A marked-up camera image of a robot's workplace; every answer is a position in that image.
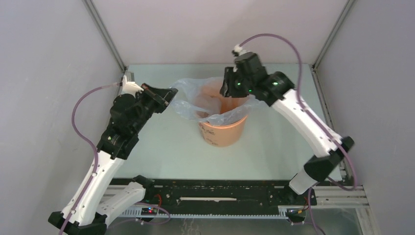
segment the cable connector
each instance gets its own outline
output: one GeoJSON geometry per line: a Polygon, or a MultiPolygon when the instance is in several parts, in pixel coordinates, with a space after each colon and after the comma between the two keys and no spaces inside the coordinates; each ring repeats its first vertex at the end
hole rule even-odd
{"type": "Polygon", "coordinates": [[[238,56],[243,55],[247,52],[248,52],[247,50],[243,49],[239,44],[237,44],[236,46],[233,47],[232,54],[235,57],[238,57],[238,56]]]}
{"type": "Polygon", "coordinates": [[[127,81],[127,76],[122,77],[122,91],[127,94],[136,95],[136,92],[142,92],[144,89],[135,82],[127,81]]]}

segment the plastic bag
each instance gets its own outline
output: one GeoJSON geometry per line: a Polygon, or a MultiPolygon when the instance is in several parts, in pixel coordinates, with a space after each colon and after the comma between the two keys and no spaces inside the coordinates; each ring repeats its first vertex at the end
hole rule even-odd
{"type": "Polygon", "coordinates": [[[253,95],[245,98],[222,97],[219,94],[222,82],[222,77],[180,79],[171,85],[179,93],[170,106],[188,120],[222,126],[241,120],[253,106],[261,105],[262,102],[253,95]]]}

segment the black mounting plate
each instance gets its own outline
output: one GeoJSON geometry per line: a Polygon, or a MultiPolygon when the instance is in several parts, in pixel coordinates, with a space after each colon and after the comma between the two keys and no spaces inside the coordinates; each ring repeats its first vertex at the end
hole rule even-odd
{"type": "MultiPolygon", "coordinates": [[[[113,179],[111,185],[127,185],[131,179],[113,179]]],[[[304,206],[303,196],[287,205],[278,196],[288,181],[251,180],[154,180],[154,193],[171,214],[199,215],[275,215],[278,206],[304,206]],[[236,198],[234,201],[192,201],[182,197],[236,198]]],[[[316,205],[314,196],[311,205],[316,205]]]]}

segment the floor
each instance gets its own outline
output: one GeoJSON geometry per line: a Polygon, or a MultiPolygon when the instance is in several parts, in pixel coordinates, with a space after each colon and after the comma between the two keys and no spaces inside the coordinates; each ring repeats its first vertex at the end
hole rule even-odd
{"type": "MultiPolygon", "coordinates": [[[[181,78],[223,76],[224,64],[131,65],[138,84],[167,88],[181,78]]],[[[297,64],[267,64],[268,73],[282,71],[296,83],[297,64]]],[[[310,67],[303,65],[302,96],[323,117],[310,67]]],[[[177,98],[183,97],[179,91],[177,98]]],[[[148,178],[289,180],[312,156],[305,139],[279,113],[252,109],[241,139],[228,147],[207,144],[198,124],[180,117],[170,107],[154,114],[138,135],[135,146],[116,178],[139,174],[148,178]]],[[[341,180],[339,169],[331,177],[341,180]]]]}

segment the gray wall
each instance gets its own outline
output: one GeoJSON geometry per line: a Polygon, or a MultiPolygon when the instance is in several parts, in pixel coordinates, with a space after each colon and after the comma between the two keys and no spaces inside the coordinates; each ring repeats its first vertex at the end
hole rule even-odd
{"type": "Polygon", "coordinates": [[[359,0],[319,67],[384,235],[413,234],[415,1],[359,0]]]}
{"type": "MultiPolygon", "coordinates": [[[[78,98],[120,70],[82,1],[0,1],[0,234],[57,234],[47,223],[92,161],[72,130],[78,98]]],[[[80,130],[94,143],[116,88],[85,99],[80,130]]]]}

